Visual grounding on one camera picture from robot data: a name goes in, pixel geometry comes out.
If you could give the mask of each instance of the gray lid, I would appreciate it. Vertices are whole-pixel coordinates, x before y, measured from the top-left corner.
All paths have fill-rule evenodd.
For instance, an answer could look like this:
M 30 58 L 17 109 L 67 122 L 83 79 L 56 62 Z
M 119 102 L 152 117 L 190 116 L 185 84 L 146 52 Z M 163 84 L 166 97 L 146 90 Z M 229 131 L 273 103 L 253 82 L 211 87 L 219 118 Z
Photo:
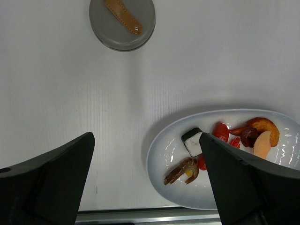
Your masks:
M 143 32 L 133 34 L 106 7 L 104 0 L 90 1 L 90 23 L 99 40 L 117 51 L 132 51 L 143 46 L 155 27 L 155 9 L 152 0 L 123 0 L 122 4 L 138 22 Z

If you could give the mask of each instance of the shrimp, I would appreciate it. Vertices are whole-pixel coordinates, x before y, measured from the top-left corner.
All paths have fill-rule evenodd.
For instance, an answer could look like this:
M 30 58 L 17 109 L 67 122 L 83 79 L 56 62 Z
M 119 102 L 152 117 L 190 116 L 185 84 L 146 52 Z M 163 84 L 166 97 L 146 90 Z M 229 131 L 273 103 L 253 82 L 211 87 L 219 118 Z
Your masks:
M 164 184 L 173 184 L 181 175 L 184 173 L 192 174 L 185 183 L 189 184 L 193 182 L 199 174 L 199 168 L 197 165 L 197 159 L 195 158 L 186 158 L 184 159 L 175 169 L 173 169 L 164 180 Z

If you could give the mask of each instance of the red tomato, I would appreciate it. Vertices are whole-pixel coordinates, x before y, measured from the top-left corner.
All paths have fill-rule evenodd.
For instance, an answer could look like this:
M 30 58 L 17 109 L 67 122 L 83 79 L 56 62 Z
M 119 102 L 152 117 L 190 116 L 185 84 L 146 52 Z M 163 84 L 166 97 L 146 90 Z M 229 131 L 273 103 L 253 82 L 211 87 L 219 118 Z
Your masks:
M 227 143 L 229 138 L 229 129 L 224 123 L 218 123 L 212 135 Z
M 203 154 L 201 154 L 200 157 L 199 157 L 198 167 L 199 167 L 200 170 L 207 170 Z
M 239 148 L 240 148 L 240 138 L 239 138 L 239 137 L 234 138 L 230 144 L 231 144 L 233 147 L 239 149 Z

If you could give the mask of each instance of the table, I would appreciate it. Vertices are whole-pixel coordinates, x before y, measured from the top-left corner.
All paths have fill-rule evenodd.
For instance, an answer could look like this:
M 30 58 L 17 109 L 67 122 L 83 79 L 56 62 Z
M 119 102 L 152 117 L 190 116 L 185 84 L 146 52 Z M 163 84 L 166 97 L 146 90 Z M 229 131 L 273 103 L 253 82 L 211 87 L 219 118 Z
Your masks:
M 153 36 L 134 52 L 99 42 L 89 2 L 0 2 L 0 167 L 92 131 L 80 210 L 174 206 L 146 173 L 169 123 L 226 108 L 300 121 L 300 2 L 154 0 Z

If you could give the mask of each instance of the brown leather strap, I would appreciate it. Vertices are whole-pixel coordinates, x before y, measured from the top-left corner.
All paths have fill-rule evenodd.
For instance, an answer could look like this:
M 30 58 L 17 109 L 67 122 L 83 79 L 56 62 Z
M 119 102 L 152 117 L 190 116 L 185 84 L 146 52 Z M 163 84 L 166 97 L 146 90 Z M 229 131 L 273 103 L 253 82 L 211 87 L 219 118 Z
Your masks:
M 133 34 L 140 35 L 143 26 L 131 15 L 120 0 L 105 0 L 105 5 Z

